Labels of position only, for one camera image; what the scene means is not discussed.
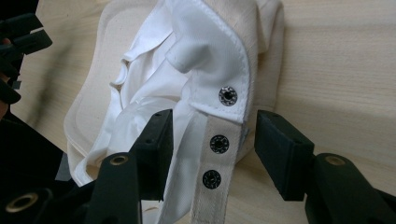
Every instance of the wooden surface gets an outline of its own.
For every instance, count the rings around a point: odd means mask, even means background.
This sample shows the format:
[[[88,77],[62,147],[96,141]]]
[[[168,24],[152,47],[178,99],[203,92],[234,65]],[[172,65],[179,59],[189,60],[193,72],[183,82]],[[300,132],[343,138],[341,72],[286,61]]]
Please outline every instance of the wooden surface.
[[[39,2],[37,16],[54,43],[25,57],[22,99],[11,109],[62,150],[64,117],[89,72],[108,2]],[[374,187],[396,195],[396,2],[283,3],[276,112],[316,144],[316,153],[349,158]],[[304,203],[281,200],[254,152],[237,164],[226,223],[306,222]]]

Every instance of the cloth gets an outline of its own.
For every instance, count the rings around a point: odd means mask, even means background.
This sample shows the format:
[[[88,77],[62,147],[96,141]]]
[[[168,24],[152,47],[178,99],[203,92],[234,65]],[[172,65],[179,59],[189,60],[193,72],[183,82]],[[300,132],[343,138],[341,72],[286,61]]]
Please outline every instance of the cloth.
[[[143,221],[174,223],[193,204],[192,223],[224,222],[233,167],[253,148],[257,109],[275,104],[282,47],[277,0],[159,0],[122,56],[93,147],[70,161],[74,180],[93,181],[103,158],[129,151],[151,115],[173,108],[174,157],[164,201],[143,202]],[[228,151],[216,156],[208,146],[215,133],[230,140]],[[76,149],[72,141],[69,149]],[[209,168],[221,176],[216,201],[203,181]],[[220,205],[208,211],[208,203]]]

